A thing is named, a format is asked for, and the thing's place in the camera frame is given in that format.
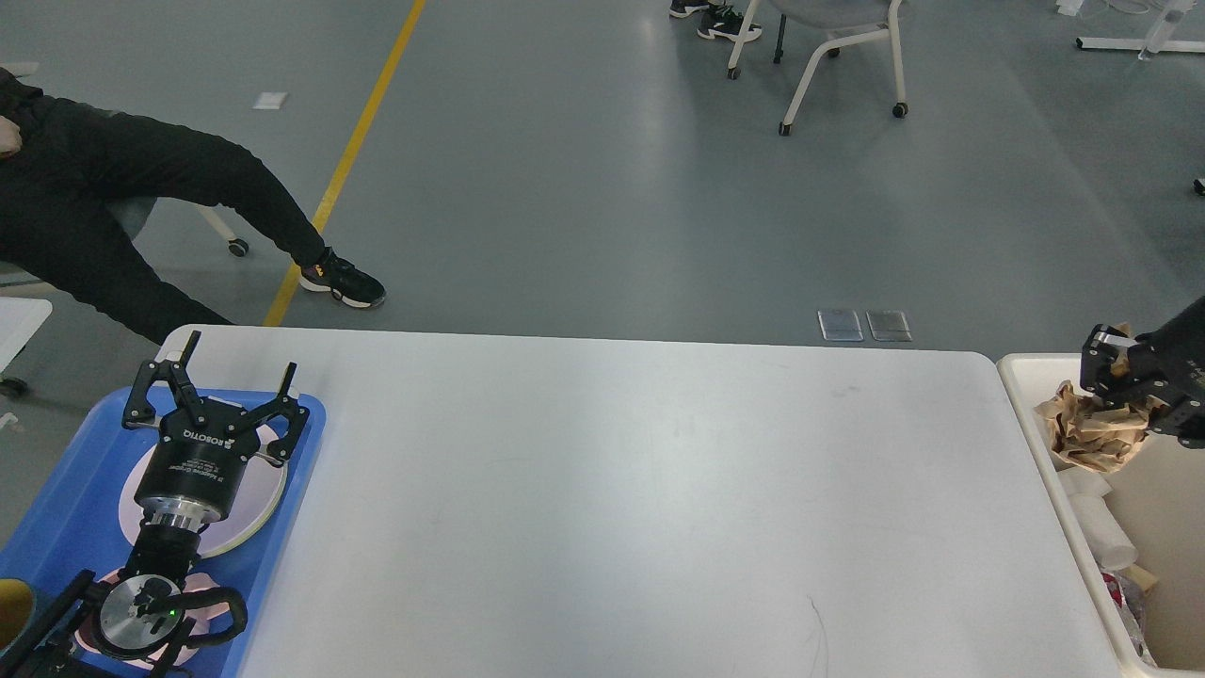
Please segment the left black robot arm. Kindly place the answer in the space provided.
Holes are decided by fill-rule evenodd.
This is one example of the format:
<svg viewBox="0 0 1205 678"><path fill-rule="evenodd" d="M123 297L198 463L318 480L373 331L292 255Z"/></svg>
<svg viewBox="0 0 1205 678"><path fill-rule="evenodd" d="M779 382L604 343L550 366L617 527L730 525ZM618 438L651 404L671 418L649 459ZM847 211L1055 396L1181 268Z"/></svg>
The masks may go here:
<svg viewBox="0 0 1205 678"><path fill-rule="evenodd" d="M102 400L2 549L31 588L5 677L233 677L313 468L324 411L200 389L174 359Z"/></svg>

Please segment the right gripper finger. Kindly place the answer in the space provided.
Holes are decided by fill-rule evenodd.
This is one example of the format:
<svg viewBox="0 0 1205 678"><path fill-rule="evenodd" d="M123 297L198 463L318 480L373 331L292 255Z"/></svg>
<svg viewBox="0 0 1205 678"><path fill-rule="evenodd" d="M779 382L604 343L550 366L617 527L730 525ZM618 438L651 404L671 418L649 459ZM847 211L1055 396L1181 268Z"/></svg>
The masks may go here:
<svg viewBox="0 0 1205 678"><path fill-rule="evenodd" d="M1153 334L1131 336L1122 328L1097 325L1082 344L1080 385L1105 403L1119 408L1140 403L1164 387L1156 361Z"/></svg>
<svg viewBox="0 0 1205 678"><path fill-rule="evenodd" d="M1180 400L1153 411L1153 432L1171 435L1186 449L1204 447L1204 405L1201 400Z"/></svg>

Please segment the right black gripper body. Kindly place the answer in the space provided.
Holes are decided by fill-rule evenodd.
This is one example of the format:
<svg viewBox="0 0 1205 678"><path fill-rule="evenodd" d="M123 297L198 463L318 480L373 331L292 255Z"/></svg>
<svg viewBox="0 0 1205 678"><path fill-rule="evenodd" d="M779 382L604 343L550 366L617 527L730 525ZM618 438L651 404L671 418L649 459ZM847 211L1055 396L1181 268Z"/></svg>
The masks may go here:
<svg viewBox="0 0 1205 678"><path fill-rule="evenodd" d="M1131 402L1153 396L1169 407L1203 414L1204 297L1129 348Z"/></svg>

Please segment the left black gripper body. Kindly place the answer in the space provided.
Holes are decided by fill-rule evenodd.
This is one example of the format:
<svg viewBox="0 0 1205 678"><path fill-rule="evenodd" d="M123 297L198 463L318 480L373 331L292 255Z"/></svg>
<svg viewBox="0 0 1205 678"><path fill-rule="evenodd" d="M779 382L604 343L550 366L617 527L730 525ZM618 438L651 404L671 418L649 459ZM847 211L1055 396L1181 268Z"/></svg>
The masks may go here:
<svg viewBox="0 0 1205 678"><path fill-rule="evenodd" d="M252 409L214 396L200 397L199 419L177 408L161 421L146 471L134 494L147 525L224 521L259 447Z"/></svg>

